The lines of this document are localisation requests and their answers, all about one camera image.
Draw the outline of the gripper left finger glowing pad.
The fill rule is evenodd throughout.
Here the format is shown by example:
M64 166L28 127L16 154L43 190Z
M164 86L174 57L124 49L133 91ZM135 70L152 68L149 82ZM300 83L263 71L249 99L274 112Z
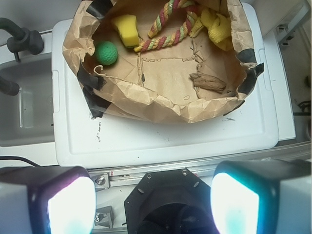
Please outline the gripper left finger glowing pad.
M83 167L0 170L2 234L89 234L95 212L95 185Z

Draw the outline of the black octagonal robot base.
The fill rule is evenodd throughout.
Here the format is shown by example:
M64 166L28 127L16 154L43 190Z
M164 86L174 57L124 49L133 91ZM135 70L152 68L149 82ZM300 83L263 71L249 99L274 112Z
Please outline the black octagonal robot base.
M211 188L188 169L149 172L124 201L130 234L216 234Z

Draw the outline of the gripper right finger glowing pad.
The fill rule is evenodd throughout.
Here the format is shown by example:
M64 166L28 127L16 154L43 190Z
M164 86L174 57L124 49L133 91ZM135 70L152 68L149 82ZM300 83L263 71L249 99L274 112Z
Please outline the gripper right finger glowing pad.
M223 161L212 179L210 201L221 234L310 234L312 164Z

